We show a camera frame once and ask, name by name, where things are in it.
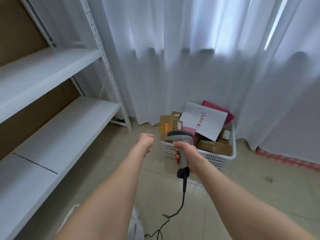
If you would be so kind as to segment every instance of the tile floor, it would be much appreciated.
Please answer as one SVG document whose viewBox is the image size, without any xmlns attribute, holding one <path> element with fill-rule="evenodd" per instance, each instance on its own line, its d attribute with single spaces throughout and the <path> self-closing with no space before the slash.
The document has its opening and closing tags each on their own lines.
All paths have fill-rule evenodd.
<svg viewBox="0 0 320 240">
<path fill-rule="evenodd" d="M 174 161 L 162 155 L 158 127 L 132 125 L 129 134 L 124 127 L 108 124 L 15 239 L 52 239 L 71 207 L 84 201 L 115 169 L 142 132 L 156 138 L 143 162 L 136 197 L 145 233 L 162 225 L 165 218 L 161 214 L 176 212 L 182 200 L 182 181 L 176 178 Z M 243 142 L 237 142 L 237 157 L 224 173 L 320 239 L 320 173 L 258 156 Z M 195 175 L 188 180 L 182 211 L 162 233 L 164 240 L 231 239 Z"/>
</svg>

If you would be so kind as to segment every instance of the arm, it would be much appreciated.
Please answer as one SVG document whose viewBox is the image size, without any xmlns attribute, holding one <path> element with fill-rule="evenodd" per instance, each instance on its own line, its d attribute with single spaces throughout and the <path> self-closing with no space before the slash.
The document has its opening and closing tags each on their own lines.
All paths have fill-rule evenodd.
<svg viewBox="0 0 320 240">
<path fill-rule="evenodd" d="M 72 214 L 56 240 L 126 239 L 142 161 L 153 143 L 153 135 L 140 134 L 136 145 Z"/>
<path fill-rule="evenodd" d="M 181 141 L 174 145 L 184 149 L 190 171 L 201 180 L 232 239 L 315 240 L 280 211 L 228 179 L 194 146 Z"/>
</svg>

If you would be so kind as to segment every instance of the fist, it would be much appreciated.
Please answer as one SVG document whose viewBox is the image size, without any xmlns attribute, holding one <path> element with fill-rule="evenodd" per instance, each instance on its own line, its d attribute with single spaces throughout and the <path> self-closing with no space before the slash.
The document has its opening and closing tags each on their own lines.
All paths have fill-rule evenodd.
<svg viewBox="0 0 320 240">
<path fill-rule="evenodd" d="M 150 152 L 150 148 L 153 146 L 154 143 L 155 136 L 147 133 L 141 133 L 137 140 L 137 144 L 142 146 L 145 150 L 144 157 L 147 155 L 147 153 Z"/>
</svg>

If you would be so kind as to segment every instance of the perforated metal upright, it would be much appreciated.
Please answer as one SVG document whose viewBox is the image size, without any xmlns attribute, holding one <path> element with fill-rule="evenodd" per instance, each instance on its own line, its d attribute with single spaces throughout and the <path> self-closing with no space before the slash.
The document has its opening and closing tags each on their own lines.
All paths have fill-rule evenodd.
<svg viewBox="0 0 320 240">
<path fill-rule="evenodd" d="M 24 4 L 40 32 L 52 48 L 84 47 L 99 49 L 101 54 L 100 63 L 96 63 L 95 66 L 93 65 L 92 69 L 95 70 L 97 66 L 103 66 L 105 75 L 112 87 L 114 102 L 120 103 L 120 112 L 125 120 L 125 123 L 113 120 L 110 122 L 126 126 L 129 132 L 131 132 L 132 126 L 130 120 L 87 0 L 21 0 L 21 2 Z M 90 82 L 91 77 L 82 74 L 75 75 L 71 78 L 79 93 L 86 96 L 86 92 L 84 92 L 85 88 L 84 86 L 81 86 L 79 82 L 81 79 Z"/>
</svg>

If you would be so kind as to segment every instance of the black cable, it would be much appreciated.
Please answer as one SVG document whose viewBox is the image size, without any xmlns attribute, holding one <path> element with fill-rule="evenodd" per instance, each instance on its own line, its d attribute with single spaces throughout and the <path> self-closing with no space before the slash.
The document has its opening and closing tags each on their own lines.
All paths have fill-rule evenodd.
<svg viewBox="0 0 320 240">
<path fill-rule="evenodd" d="M 181 211 L 181 209 L 182 209 L 182 207 L 183 207 L 183 204 L 184 204 L 184 195 L 185 195 L 185 193 L 186 193 L 186 187 L 187 187 L 187 178 L 186 178 L 186 177 L 183 177 L 183 196 L 182 196 L 182 204 L 181 204 L 179 210 L 178 210 L 176 213 L 174 213 L 173 215 L 170 215 L 170 216 L 165 215 L 165 214 L 162 214 L 162 215 L 163 215 L 165 218 L 167 218 L 168 220 L 167 220 L 165 223 L 163 223 L 162 226 L 161 226 L 158 230 L 156 230 L 156 231 L 154 232 L 154 234 L 152 234 L 151 236 L 150 236 L 149 234 L 145 234 L 144 237 L 149 236 L 150 238 L 152 238 L 156 233 L 158 233 L 158 235 L 157 235 L 157 240 L 158 240 L 158 238 L 159 238 L 159 234 L 161 234 L 161 240 L 163 240 L 161 229 L 162 229 L 162 227 L 163 227 L 164 225 L 166 225 L 166 224 L 170 221 L 170 218 L 178 215 L 178 213 Z"/>
</svg>

